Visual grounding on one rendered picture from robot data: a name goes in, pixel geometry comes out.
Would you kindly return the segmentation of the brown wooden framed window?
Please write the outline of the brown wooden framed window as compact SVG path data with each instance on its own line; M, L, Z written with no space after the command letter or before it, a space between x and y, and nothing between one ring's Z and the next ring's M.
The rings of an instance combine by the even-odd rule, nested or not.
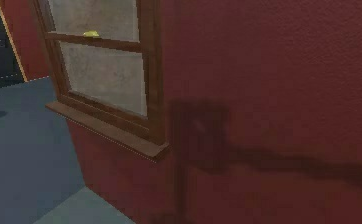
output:
M159 0L27 0L56 99L48 109L158 160L164 121ZM84 37L95 30L100 37Z

